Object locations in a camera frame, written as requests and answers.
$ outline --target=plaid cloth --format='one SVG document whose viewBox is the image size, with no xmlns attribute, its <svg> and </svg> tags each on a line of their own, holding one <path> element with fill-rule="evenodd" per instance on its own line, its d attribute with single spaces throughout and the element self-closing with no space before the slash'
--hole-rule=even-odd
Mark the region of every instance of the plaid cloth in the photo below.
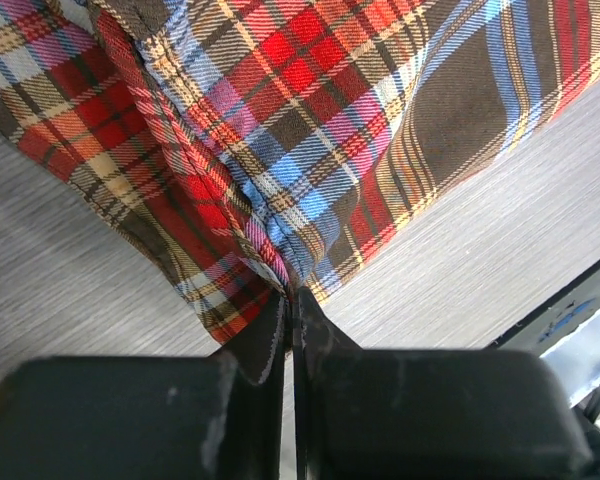
<svg viewBox="0 0 600 480">
<path fill-rule="evenodd" d="M 0 0 L 0 130 L 220 341 L 600 78 L 600 0 L 71 1 Z"/>
</svg>

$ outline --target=folded fabric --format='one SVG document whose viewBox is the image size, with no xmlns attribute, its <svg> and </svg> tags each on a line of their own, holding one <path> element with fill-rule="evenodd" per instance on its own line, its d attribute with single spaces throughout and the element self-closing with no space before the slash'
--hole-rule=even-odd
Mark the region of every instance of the folded fabric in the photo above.
<svg viewBox="0 0 600 480">
<path fill-rule="evenodd" d="M 599 78 L 600 0 L 0 0 L 0 131 L 219 341 Z"/>
</svg>

